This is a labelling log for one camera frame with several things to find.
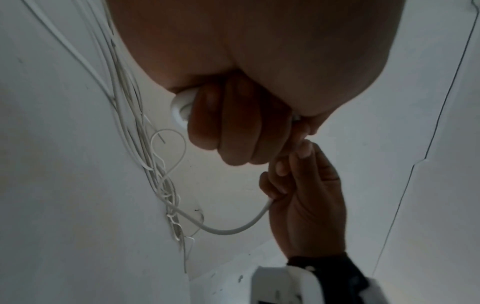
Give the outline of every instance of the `wire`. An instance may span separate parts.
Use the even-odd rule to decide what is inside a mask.
[[[170,226],[173,230],[173,235],[177,241],[180,242],[183,248],[183,262],[186,272],[186,261],[190,256],[193,245],[195,244],[195,235],[198,230],[192,234],[192,236],[184,236],[182,226],[179,224],[177,213],[196,225],[199,230],[202,229],[206,232],[217,235],[232,235],[243,232],[253,225],[255,225],[263,215],[268,211],[272,201],[268,200],[261,212],[250,222],[242,227],[220,230],[214,229],[204,225],[204,215],[201,215],[201,221],[194,219],[192,216],[184,212],[179,208],[180,196],[177,194],[175,186],[170,179],[171,173],[180,166],[187,151],[187,141],[185,137],[174,129],[160,129],[156,130],[148,139],[147,125],[154,126],[150,119],[143,111],[142,97],[136,78],[130,71],[126,59],[117,51],[117,45],[119,44],[118,38],[114,35],[112,28],[112,21],[108,8],[104,2],[103,8],[105,13],[102,13],[98,7],[92,3],[91,0],[86,0],[90,13],[85,8],[84,2],[81,0],[74,0],[78,6],[78,11],[87,24],[87,27],[95,39],[98,47],[99,55],[101,55],[106,63],[108,73],[110,76],[111,89],[107,83],[98,74],[95,68],[90,62],[72,45],[72,43],[61,33],[61,31],[53,24],[53,22],[47,17],[42,9],[34,2],[34,0],[23,0],[30,11],[41,21],[41,23],[50,31],[50,33],[72,54],[73,57],[88,71],[88,73],[98,83],[101,90],[108,98],[110,104],[117,112],[118,121],[120,123],[121,130],[123,132],[123,139],[126,141],[127,149],[133,156],[134,160],[144,169],[147,179],[155,192],[158,199],[166,205],[167,218],[169,219]],[[125,100],[128,109],[125,109],[124,103],[121,100]],[[127,116],[133,116],[135,120],[135,132],[133,132],[126,124]],[[165,161],[154,149],[154,140],[159,137],[163,143],[165,140],[160,136],[162,132],[174,132],[178,134],[183,140],[183,151],[180,159],[169,170],[166,170]],[[193,240],[192,246],[186,253],[185,238]]]

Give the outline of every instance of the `thin white wire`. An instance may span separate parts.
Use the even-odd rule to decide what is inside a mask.
[[[199,227],[200,229],[202,229],[206,232],[209,232],[209,233],[212,233],[212,234],[217,234],[217,235],[232,235],[232,234],[237,234],[237,233],[240,233],[240,232],[243,232],[243,231],[249,229],[250,227],[255,225],[263,217],[263,215],[268,211],[268,209],[269,209],[269,207],[272,203],[272,200],[267,201],[266,205],[263,207],[261,212],[252,221],[248,222],[247,224],[245,224],[245,225],[243,225],[239,228],[229,229],[229,230],[220,230],[220,229],[214,229],[214,228],[208,227],[208,226],[204,225],[203,223],[197,221],[196,219],[194,219],[190,215],[188,215],[186,212],[184,212],[180,208],[178,208],[178,204],[177,204],[177,196],[178,195],[176,193],[174,193],[173,195],[172,195],[172,193],[166,194],[167,191],[164,188],[165,187],[164,184],[166,183],[171,191],[175,191],[174,190],[175,188],[174,188],[173,183],[170,180],[169,176],[180,165],[181,161],[185,157],[186,147],[187,147],[187,142],[185,140],[185,137],[180,132],[178,132],[174,129],[157,130],[154,133],[154,135],[151,136],[150,142],[149,142],[149,145],[148,145],[148,150],[145,153],[145,157],[146,158],[148,157],[148,160],[151,161],[151,163],[152,163],[151,166],[148,166],[145,163],[145,161],[142,159],[142,157],[139,155],[139,153],[137,151],[137,147],[136,147],[135,143],[133,142],[133,138],[131,137],[131,135],[127,136],[127,134],[130,134],[130,130],[124,124],[124,116],[123,116],[123,112],[122,112],[122,106],[120,106],[120,102],[119,102],[118,98],[116,97],[116,93],[117,93],[116,89],[115,88],[113,89],[113,91],[114,91],[113,94],[110,93],[110,90],[109,90],[108,86],[102,80],[100,75],[96,72],[96,70],[93,68],[93,66],[88,62],[88,60],[79,51],[76,50],[76,48],[68,41],[68,39],[56,28],[56,26],[50,21],[50,19],[45,15],[45,13],[41,10],[41,8],[34,2],[34,0],[23,0],[23,1],[28,6],[28,8],[36,15],[36,17],[57,38],[57,40],[83,65],[83,67],[85,67],[85,69],[92,75],[92,77],[95,79],[95,81],[100,85],[100,88],[105,93],[105,95],[108,97],[110,103],[114,107],[116,107],[116,110],[118,112],[118,117],[119,117],[119,120],[120,120],[120,124],[122,125],[122,130],[125,133],[125,138],[128,142],[129,150],[131,150],[135,159],[140,163],[140,165],[145,170],[153,171],[154,174],[155,174],[155,177],[159,177],[159,180],[156,181],[156,184],[157,184],[156,189],[153,188],[153,190],[156,193],[157,197],[160,199],[160,201],[162,201],[167,206],[167,212],[168,212],[167,216],[171,220],[172,225],[178,225],[181,229],[181,225],[177,221],[173,220],[173,218],[176,216],[175,213],[178,213],[181,216],[185,217],[190,222],[192,222],[194,225],[196,225],[197,227]],[[78,2],[79,5],[81,5],[81,6],[83,5],[81,1],[79,1],[79,0],[76,0],[76,1]],[[138,87],[136,79],[135,79],[134,76],[132,76],[131,72],[128,69],[125,69],[126,65],[123,65],[121,63],[121,61],[123,61],[123,58],[119,58],[118,53],[115,51],[115,48],[116,48],[115,47],[115,42],[117,41],[117,39],[114,37],[110,27],[108,26],[109,23],[106,20],[104,20],[105,16],[101,15],[98,8],[96,8],[96,6],[90,0],[87,0],[87,4],[91,8],[91,10],[93,12],[93,15],[94,15],[94,17],[97,21],[97,24],[99,25],[99,27],[102,31],[103,37],[106,40],[108,50],[109,50],[109,52],[110,52],[110,54],[113,58],[115,68],[117,70],[117,74],[119,74],[119,75],[117,75],[117,78],[118,78],[120,84],[123,84],[122,85],[123,93],[125,94],[125,97],[127,97],[127,95],[130,96],[131,91],[130,91],[129,86],[132,86],[134,89],[135,89],[135,87]],[[124,76],[121,75],[121,73],[126,74],[128,80],[130,81],[130,84],[125,83],[125,78],[124,78]],[[135,117],[137,122],[140,123],[140,125],[142,127],[145,128],[145,126],[146,126],[145,125],[145,120],[147,120],[147,122],[152,126],[152,123],[150,122],[150,120],[148,119],[148,117],[146,115],[144,115],[143,113],[140,113],[140,116],[139,116],[138,113],[132,108],[132,105],[130,103],[129,103],[129,107],[130,107],[130,110],[132,111],[133,116]],[[153,147],[153,141],[154,141],[155,136],[158,136],[161,132],[164,132],[164,131],[172,131],[172,132],[175,132],[175,133],[179,134],[180,137],[182,138],[183,144],[184,144],[184,150],[182,152],[180,160],[168,171],[166,171],[166,169],[165,169],[165,162],[156,153],[156,151],[154,150],[154,147]],[[143,132],[143,133],[146,134],[145,129],[140,130],[139,132]],[[155,162],[155,158],[158,158],[160,160],[162,166],[157,165],[157,163]],[[172,201],[168,201],[166,199],[167,197],[171,198]],[[183,240],[183,250],[184,250],[184,253],[185,253],[185,241],[184,240]]]

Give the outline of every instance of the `black sleeve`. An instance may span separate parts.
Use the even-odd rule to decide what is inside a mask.
[[[311,271],[321,284],[326,304],[364,304],[360,292],[369,287],[369,281],[346,253],[322,258],[295,256],[287,265]]]

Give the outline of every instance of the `skin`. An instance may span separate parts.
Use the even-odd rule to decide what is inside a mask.
[[[274,199],[270,227],[287,258],[345,252],[347,211],[342,185],[317,144],[304,140],[295,152],[270,162],[259,185]]]
[[[108,1],[127,48],[154,81],[174,93],[201,86],[189,138],[218,150],[230,165],[262,164],[290,153],[364,91],[387,62],[403,5]],[[292,113],[301,120],[292,124]]]

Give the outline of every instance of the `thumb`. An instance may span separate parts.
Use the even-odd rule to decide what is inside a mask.
[[[298,199],[304,203],[320,199],[324,186],[311,141],[303,140],[297,150],[290,154],[289,162]]]

